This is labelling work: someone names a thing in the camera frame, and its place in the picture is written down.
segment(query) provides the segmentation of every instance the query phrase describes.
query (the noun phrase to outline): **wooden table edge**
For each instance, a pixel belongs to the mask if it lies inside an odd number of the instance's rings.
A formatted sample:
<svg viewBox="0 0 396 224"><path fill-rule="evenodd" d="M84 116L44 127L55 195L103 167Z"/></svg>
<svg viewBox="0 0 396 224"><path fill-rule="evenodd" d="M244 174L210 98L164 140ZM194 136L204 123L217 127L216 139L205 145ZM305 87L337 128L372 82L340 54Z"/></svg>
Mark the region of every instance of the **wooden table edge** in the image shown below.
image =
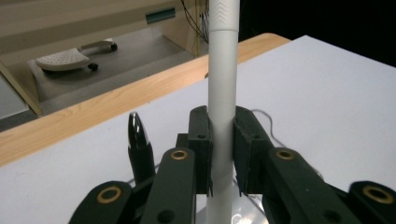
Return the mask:
<svg viewBox="0 0 396 224"><path fill-rule="evenodd" d="M238 62L245 62L288 42L287 38L275 34L252 37L239 43ZM207 71L208 56L205 55L1 132L0 167L203 80Z"/></svg>

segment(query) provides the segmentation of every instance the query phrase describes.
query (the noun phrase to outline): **dark background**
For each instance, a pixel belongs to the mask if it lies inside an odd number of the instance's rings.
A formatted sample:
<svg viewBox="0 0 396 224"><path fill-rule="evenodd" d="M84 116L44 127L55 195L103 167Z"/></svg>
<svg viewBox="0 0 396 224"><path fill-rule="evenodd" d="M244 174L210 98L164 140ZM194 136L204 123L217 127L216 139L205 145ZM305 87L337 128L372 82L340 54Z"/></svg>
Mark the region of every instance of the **dark background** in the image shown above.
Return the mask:
<svg viewBox="0 0 396 224"><path fill-rule="evenodd" d="M241 0L239 41L262 33L309 35L396 66L395 0Z"/></svg>

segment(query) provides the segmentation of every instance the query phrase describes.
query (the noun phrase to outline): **white tube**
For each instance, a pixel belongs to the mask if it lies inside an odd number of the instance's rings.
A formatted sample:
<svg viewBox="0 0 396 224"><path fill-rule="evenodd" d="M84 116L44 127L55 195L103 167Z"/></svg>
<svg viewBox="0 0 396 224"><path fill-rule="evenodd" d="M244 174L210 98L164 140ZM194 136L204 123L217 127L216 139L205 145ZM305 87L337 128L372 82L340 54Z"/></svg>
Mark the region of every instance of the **white tube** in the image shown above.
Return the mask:
<svg viewBox="0 0 396 224"><path fill-rule="evenodd" d="M239 1L209 1L209 93L214 149L214 197L207 198L208 224L229 224L232 216L233 118L236 98L236 64Z"/></svg>

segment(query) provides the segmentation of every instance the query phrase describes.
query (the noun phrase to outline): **white table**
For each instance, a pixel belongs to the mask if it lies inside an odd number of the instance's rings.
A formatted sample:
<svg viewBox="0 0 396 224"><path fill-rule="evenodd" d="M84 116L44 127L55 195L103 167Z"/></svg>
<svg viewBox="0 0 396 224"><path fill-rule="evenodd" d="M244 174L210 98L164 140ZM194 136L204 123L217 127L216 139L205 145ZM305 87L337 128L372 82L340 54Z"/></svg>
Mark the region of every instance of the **white table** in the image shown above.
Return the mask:
<svg viewBox="0 0 396 224"><path fill-rule="evenodd" d="M237 104L269 113L275 136L326 182L396 189L396 69L308 36L238 65ZM138 107L155 162L207 102L207 80ZM269 132L268 119L257 114ZM127 181L128 113L0 170L1 223L66 223L95 186Z"/></svg>

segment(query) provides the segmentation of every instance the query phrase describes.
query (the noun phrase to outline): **wire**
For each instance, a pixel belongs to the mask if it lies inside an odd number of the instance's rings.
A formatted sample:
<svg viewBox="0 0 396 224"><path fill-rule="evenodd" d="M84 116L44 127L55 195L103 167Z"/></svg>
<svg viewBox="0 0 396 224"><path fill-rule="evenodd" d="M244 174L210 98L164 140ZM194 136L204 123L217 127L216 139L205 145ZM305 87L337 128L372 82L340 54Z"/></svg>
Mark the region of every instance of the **wire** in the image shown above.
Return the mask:
<svg viewBox="0 0 396 224"><path fill-rule="evenodd" d="M272 120L271 116L270 116L267 112L265 112L265 111L263 111L263 110L260 110L260 109L252 109L251 111L252 111L252 112L259 112L259 113L263 114L265 117L267 117L267 118L270 120L270 134L271 134L271 137L272 137L272 138L274 139L274 141L276 141L280 146L286 147L285 144L283 144L281 141L279 141L279 140L274 136L274 123L273 123L273 120Z"/></svg>
<svg viewBox="0 0 396 224"><path fill-rule="evenodd" d="M207 30L202 29L201 27L197 24L197 21L192 17L192 15L190 14L189 10L186 7L186 4L184 2L184 0L180 0L181 5L183 6L184 9L184 14L186 16L186 20L189 23L190 27L195 31L196 34L198 34L198 36L200 36L206 43L209 43L209 39L208 39L208 35L207 35ZM207 1L205 2L205 12L208 11L208 6L207 6ZM200 15L201 17L201 24L203 25L203 27L207 27L208 21L207 21L207 16L205 16L205 18L203 18L203 15L205 15L205 13L202 13Z"/></svg>

